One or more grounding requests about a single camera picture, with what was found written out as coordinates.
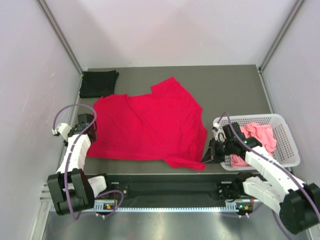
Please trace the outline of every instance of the red cloth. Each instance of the red cloth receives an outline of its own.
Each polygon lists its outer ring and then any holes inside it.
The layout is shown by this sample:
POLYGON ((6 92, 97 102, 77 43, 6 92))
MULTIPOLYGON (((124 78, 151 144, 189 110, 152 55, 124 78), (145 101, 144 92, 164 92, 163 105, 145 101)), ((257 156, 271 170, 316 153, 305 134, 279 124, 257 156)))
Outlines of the red cloth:
POLYGON ((88 157, 161 160, 173 168, 203 170, 207 130, 202 108, 174 77, 151 87, 151 94, 100 98, 97 141, 88 157))

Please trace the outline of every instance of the folded garment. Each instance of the folded garment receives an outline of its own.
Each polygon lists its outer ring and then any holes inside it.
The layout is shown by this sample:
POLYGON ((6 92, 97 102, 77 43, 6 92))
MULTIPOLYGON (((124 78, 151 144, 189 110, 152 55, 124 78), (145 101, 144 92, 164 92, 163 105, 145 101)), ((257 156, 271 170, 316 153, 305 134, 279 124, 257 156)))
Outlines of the folded garment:
POLYGON ((113 71, 85 71, 82 77, 80 98, 100 98, 115 94, 119 73, 113 71))
POLYGON ((114 94, 95 104, 97 140, 88 157, 164 160, 172 168, 203 170, 207 130, 202 108, 174 77, 139 96, 114 94))
MULTIPOLYGON (((260 125, 259 123, 249 123, 246 126, 241 127, 241 132, 244 133, 246 138, 255 137, 262 146, 265 147, 267 152, 272 156, 272 152, 276 150, 277 140, 274 138, 274 132, 270 125, 260 125)), ((241 157, 237 155, 231 155, 232 167, 249 167, 241 157)))

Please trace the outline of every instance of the metal floor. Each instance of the metal floor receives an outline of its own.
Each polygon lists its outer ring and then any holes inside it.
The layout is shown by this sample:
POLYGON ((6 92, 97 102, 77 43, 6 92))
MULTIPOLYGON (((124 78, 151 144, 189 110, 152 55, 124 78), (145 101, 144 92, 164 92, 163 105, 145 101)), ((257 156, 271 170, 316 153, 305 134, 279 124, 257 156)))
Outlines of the metal floor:
MULTIPOLYGON (((114 70, 104 68, 98 71, 114 70)), ((208 130, 207 150, 212 123, 224 111, 232 115, 268 114, 270 109, 255 65, 232 66, 165 66, 117 68, 116 94, 136 96, 151 93, 150 87, 174 76, 202 106, 202 122, 208 130)), ((83 98, 82 104, 93 105, 97 98, 83 98)), ((80 108, 78 113, 89 113, 80 108)), ((223 174, 230 173, 220 164, 209 164, 199 172, 171 168, 164 161, 129 161, 88 158, 86 174, 223 174)))
MULTIPOLYGON (((171 76, 185 87, 203 107, 202 121, 211 132, 212 122, 224 111, 230 115, 270 113, 265 93, 255 65, 234 66, 179 66, 118 68, 116 94, 131 96, 150 93, 150 86, 171 76)), ((93 105, 97 99, 82 99, 93 105)), ((86 174, 161 175, 161 174, 229 174, 220 164, 211 164, 204 171, 171 168, 164 161, 129 161, 88 158, 86 174)), ((286 239, 273 219, 269 208, 262 206, 249 219, 222 216, 221 213, 200 212, 119 212, 106 220, 84 216, 65 231, 54 235, 72 222, 71 216, 49 213, 44 240, 284 240, 286 239)), ((307 240, 303 232, 292 236, 294 240, 307 240)))

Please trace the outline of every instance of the plastic basket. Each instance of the plastic basket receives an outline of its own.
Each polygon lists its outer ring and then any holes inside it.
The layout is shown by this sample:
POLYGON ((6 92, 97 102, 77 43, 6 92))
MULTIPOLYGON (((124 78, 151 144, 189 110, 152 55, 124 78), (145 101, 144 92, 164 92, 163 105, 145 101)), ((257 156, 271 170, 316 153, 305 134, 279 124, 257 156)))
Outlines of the plastic basket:
MULTIPOLYGON (((273 158, 276 159, 284 168, 295 167, 300 163, 298 149, 288 125, 284 118, 278 114, 259 114, 259 115, 241 115, 231 116, 231 122, 237 122, 240 127, 244 127, 250 123, 258 123, 260 125, 270 125, 273 129, 273 136, 277 140, 276 150, 273 152, 273 158)), ((228 124, 227 117, 221 119, 220 125, 228 124)), ((232 167, 230 156, 225 157, 225 161, 221 163, 222 167, 228 171, 244 171, 254 170, 251 166, 232 167)))

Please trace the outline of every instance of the white wall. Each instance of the white wall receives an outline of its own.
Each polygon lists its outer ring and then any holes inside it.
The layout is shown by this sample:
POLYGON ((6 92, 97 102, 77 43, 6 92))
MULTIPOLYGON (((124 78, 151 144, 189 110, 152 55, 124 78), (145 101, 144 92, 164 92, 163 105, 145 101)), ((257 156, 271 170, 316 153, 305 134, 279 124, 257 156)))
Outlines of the white wall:
POLYGON ((53 118, 74 102, 80 75, 35 0, 0 9, 0 239, 25 240, 61 153, 53 118))
POLYGON ((46 0, 82 68, 260 65, 295 0, 46 0))
POLYGON ((264 75, 276 111, 288 123, 301 163, 297 174, 320 185, 320 1, 308 0, 264 75))

